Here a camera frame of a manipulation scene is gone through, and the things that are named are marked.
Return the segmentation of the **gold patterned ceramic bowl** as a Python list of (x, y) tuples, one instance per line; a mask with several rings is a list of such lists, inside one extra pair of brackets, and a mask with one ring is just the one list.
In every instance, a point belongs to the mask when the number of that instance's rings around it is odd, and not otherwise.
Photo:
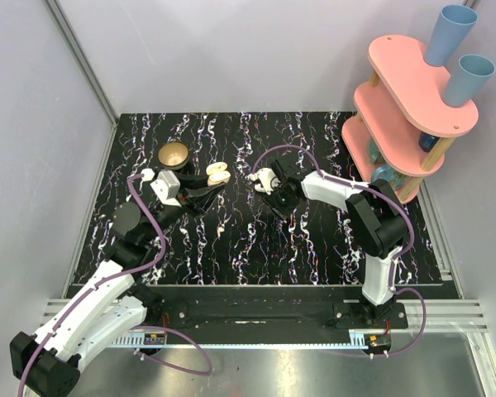
[(163, 145), (158, 152), (158, 160), (168, 170), (181, 170), (189, 160), (189, 148), (180, 141)]

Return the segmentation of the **dark blue object on shelf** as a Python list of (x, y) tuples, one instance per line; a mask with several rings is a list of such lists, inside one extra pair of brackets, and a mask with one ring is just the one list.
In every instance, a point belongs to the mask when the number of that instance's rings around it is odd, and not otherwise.
[(425, 132), (422, 132), (418, 140), (418, 145), (421, 147), (421, 149), (424, 152), (428, 153), (431, 151), (431, 149), (434, 147), (434, 145), (437, 143), (438, 140), (439, 138), (437, 136), (433, 136)]

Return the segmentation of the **aluminium frame rail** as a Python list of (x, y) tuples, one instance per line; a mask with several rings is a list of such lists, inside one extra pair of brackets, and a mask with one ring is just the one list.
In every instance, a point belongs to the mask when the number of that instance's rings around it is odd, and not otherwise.
[(65, 15), (60, 2), (56, 0), (42, 0), (42, 2), (48, 10), (55, 25), (57, 26), (64, 40), (64, 43), (69, 48), (71, 55), (73, 56), (77, 66), (83, 74), (83, 77), (90, 87), (93, 96), (97, 99), (99, 106), (103, 110), (103, 113), (112, 125), (117, 125), (119, 116), (110, 100), (108, 99), (108, 96), (103, 89), (96, 73), (94, 72), (92, 65), (88, 61), (88, 57), (86, 56), (69, 19)]

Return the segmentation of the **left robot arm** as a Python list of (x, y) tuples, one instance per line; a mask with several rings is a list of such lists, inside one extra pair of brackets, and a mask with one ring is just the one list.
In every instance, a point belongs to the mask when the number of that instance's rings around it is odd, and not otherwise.
[(165, 256), (164, 227), (186, 214), (204, 214), (231, 178), (210, 166), (205, 175), (144, 169), (128, 178), (131, 200), (117, 207), (115, 237), (83, 288), (32, 334), (19, 332), (10, 343), (18, 395), (67, 396), (86, 366), (125, 334), (143, 330), (131, 347), (142, 357), (165, 344), (179, 304), (140, 282)]

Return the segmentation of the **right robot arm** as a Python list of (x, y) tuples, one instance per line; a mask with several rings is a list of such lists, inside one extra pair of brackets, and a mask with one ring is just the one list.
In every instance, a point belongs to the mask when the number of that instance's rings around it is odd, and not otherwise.
[(319, 201), (345, 211), (354, 239), (365, 253), (365, 279), (351, 315), (366, 327), (385, 322), (396, 302), (395, 256), (409, 239), (409, 224), (391, 185), (378, 179), (354, 184), (324, 171), (283, 167), (275, 160), (250, 176), (255, 191), (278, 217), (285, 219), (302, 201)]

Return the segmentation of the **pink three-tier shelf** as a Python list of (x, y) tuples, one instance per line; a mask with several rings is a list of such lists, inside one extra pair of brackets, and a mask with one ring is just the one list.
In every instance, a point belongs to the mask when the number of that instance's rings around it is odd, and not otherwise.
[[(356, 88), (357, 114), (342, 127), (343, 141), (365, 182), (378, 167), (367, 154), (370, 138), (385, 162), (407, 176), (397, 192), (401, 203), (417, 196), (422, 180), (443, 165), (451, 143), (470, 132), (479, 119), (473, 101), (460, 108), (442, 101), (441, 92), (451, 75), (443, 66), (427, 64), (425, 51), (426, 46), (410, 36), (374, 39), (368, 49), (373, 74)], [(439, 138), (428, 153), (418, 145), (422, 132)]]

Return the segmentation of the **blue cup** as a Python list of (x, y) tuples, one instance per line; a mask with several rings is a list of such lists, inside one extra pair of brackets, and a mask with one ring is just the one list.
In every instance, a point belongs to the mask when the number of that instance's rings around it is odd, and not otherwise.
[(460, 108), (468, 103), (495, 73), (494, 63), (476, 54), (463, 55), (459, 58), (457, 69), (451, 74), (441, 99), (453, 108)]
[(448, 5), (441, 9), (424, 60), (434, 67), (444, 66), (478, 21), (478, 13), (467, 6)]

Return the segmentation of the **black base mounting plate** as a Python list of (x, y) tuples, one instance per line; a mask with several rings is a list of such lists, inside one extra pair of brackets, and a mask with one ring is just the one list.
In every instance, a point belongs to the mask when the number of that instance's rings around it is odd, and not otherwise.
[(408, 330), (402, 303), (369, 309), (358, 286), (154, 287), (166, 324), (205, 348), (336, 344), (351, 330)]

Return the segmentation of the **blue cup rear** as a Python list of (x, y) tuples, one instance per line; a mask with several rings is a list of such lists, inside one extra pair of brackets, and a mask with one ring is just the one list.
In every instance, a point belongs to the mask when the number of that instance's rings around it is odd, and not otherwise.
[(434, 67), (444, 66), (478, 21), (478, 13), (467, 6), (448, 5), (441, 9), (424, 60)]

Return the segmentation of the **cream earbud charging case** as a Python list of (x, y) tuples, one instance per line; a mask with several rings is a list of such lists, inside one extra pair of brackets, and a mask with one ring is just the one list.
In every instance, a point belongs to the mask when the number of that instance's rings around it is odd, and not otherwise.
[(216, 162), (210, 164), (206, 168), (207, 185), (213, 186), (221, 183), (227, 183), (231, 178), (231, 173), (227, 170), (228, 164), (226, 162)]

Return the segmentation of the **blue patterned mug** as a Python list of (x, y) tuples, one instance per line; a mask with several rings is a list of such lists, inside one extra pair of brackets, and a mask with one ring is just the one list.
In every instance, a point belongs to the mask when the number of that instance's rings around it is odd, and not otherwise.
[(375, 169), (374, 173), (371, 176), (371, 181), (375, 182), (376, 180), (383, 179), (391, 185), (391, 187), (398, 191), (400, 190), (407, 181), (407, 176), (396, 169), (394, 169), (389, 164), (383, 164)]

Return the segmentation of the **green ceramic mug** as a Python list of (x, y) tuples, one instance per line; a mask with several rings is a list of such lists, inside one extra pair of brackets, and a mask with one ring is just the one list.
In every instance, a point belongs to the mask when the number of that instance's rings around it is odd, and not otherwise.
[(385, 163), (385, 159), (373, 138), (370, 138), (367, 143), (367, 154), (371, 164), (382, 165)]

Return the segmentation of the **blue cup front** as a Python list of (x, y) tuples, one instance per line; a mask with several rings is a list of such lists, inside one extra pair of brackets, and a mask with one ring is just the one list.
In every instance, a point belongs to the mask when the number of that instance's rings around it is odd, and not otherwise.
[(460, 108), (468, 103), (495, 73), (494, 63), (476, 54), (463, 55), (459, 58), (457, 69), (451, 74), (441, 99), (453, 108)]

